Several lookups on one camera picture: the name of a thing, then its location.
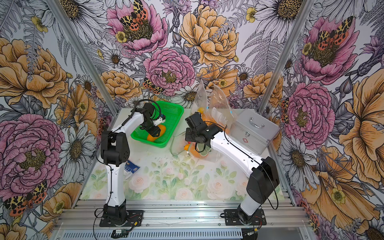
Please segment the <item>orange mango bottom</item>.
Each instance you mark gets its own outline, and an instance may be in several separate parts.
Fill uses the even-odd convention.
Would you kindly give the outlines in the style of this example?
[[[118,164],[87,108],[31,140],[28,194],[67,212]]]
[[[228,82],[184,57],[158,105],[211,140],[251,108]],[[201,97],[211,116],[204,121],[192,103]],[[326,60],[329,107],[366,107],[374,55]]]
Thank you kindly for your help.
[[[162,137],[166,132],[166,127],[164,125],[158,125],[156,128],[156,132],[153,132],[153,135],[148,134],[147,140],[150,142],[156,141],[158,138]]]

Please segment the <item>orange mango top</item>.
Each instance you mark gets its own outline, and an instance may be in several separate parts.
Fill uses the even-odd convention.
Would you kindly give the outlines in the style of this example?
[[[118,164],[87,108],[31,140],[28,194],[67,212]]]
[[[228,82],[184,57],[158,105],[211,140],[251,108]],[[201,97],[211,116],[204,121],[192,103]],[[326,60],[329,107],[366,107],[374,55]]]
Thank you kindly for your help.
[[[207,150],[204,150],[199,153],[195,143],[186,144],[184,146],[184,150],[187,151],[189,155],[199,159],[204,159],[208,155]]]

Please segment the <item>blue white small packet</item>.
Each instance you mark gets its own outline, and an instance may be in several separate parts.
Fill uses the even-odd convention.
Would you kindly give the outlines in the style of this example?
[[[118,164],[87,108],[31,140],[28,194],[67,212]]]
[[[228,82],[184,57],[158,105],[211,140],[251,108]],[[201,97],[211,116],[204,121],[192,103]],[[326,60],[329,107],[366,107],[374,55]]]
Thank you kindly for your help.
[[[124,169],[125,180],[128,180],[135,172],[140,169],[140,166],[132,163],[130,160],[127,160]]]

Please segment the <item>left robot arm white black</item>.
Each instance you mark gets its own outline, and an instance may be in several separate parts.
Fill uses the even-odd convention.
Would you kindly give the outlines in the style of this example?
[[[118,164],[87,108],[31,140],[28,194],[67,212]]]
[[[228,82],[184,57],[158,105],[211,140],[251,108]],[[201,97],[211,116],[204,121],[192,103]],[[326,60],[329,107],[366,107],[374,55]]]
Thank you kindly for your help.
[[[153,100],[144,99],[142,108],[134,105],[131,114],[117,127],[103,131],[100,144],[100,156],[107,168],[108,196],[103,206],[100,227],[120,227],[127,224],[128,213],[124,194],[124,171],[130,157],[128,137],[141,128],[151,136],[158,137],[158,126],[165,122],[161,107]]]

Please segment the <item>small green circuit board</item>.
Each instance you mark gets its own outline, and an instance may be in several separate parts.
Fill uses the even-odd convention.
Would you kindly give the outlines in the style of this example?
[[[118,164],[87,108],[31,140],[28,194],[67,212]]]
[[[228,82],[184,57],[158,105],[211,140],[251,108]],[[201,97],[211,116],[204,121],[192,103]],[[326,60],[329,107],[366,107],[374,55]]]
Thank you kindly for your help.
[[[129,234],[129,231],[126,229],[116,229],[113,230],[111,233],[111,238],[112,239],[119,239],[119,238],[125,238]]]

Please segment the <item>silver metal case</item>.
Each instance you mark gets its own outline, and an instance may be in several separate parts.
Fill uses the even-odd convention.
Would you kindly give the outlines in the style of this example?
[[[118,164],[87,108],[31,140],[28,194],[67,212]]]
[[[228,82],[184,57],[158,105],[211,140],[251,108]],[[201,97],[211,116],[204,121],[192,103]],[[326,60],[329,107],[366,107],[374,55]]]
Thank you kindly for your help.
[[[253,153],[261,155],[280,128],[254,110],[245,109],[231,125],[230,136]]]

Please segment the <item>clear zip-top bag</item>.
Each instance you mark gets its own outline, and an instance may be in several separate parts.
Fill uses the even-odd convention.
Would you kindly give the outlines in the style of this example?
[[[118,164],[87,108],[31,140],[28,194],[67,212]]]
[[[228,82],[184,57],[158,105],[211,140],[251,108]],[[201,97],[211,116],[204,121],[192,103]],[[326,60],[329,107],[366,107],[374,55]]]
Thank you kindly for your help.
[[[213,163],[216,163],[221,158],[222,155],[218,151],[206,147],[204,144],[187,142],[185,141],[185,136],[186,132],[182,132],[171,138],[170,152],[174,157],[187,154],[196,160],[205,160]]]
[[[213,91],[210,98],[209,114],[217,124],[223,127],[227,126],[230,129],[236,120],[236,116],[229,105],[227,97],[217,85],[212,85],[210,89]]]
[[[203,80],[199,81],[198,90],[191,107],[190,115],[193,115],[195,112],[201,113],[203,120],[211,116],[209,113],[208,94]]]

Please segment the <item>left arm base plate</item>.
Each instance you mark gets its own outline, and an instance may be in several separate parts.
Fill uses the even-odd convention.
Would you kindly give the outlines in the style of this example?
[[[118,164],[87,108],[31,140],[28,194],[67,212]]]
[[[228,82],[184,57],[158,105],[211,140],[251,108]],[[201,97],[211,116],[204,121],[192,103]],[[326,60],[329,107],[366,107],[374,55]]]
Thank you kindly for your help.
[[[101,217],[100,227],[140,227],[143,220],[144,211],[131,210],[118,212],[117,214],[105,214]]]

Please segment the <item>orange mango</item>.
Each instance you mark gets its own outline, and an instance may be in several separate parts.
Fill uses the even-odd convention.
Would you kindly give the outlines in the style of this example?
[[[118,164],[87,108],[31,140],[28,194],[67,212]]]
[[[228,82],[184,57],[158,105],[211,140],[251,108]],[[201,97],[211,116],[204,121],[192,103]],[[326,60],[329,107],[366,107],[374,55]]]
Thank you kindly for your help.
[[[156,132],[153,132],[153,135],[148,134],[147,140],[150,142],[156,141],[158,138],[162,137],[166,132],[166,127],[164,125],[158,125],[156,128]]]
[[[199,153],[195,143],[186,144],[184,146],[184,150],[187,151],[189,155],[199,159],[204,159],[208,155],[207,150],[204,150]]]

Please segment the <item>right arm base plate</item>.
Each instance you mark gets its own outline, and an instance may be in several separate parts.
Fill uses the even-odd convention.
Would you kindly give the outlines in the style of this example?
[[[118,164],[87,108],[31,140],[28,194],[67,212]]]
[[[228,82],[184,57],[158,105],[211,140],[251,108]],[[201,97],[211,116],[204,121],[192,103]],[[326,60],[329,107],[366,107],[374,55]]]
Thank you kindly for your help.
[[[226,226],[265,226],[267,224],[266,216],[262,209],[257,209],[255,213],[248,216],[240,209],[226,209],[220,214],[225,220]]]

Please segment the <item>green plastic basket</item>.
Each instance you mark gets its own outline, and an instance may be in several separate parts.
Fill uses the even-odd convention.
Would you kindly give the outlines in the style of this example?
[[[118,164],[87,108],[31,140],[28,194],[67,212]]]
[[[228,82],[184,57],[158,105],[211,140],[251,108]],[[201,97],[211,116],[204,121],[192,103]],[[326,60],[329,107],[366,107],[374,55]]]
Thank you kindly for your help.
[[[151,140],[148,140],[150,134],[146,130],[137,127],[131,134],[131,138],[154,147],[165,148],[184,113],[184,108],[180,105],[164,101],[157,101],[157,104],[160,107],[162,115],[165,116],[165,122],[158,125],[161,130],[159,137],[150,137]],[[160,114],[158,112],[159,107],[156,104],[153,104],[153,106],[157,110],[155,117],[158,117]]]

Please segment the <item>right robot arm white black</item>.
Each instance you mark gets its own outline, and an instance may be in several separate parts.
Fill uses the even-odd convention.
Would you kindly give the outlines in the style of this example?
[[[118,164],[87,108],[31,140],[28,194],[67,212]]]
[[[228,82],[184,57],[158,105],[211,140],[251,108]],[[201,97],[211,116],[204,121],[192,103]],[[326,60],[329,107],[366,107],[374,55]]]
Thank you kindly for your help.
[[[185,119],[185,140],[202,144],[234,161],[248,178],[247,196],[237,208],[235,217],[243,225],[250,225],[256,218],[256,211],[268,200],[271,194],[277,194],[276,187],[280,184],[277,165],[274,159],[260,156],[248,151],[233,141],[226,133],[226,128],[203,120],[201,113],[195,112]]]

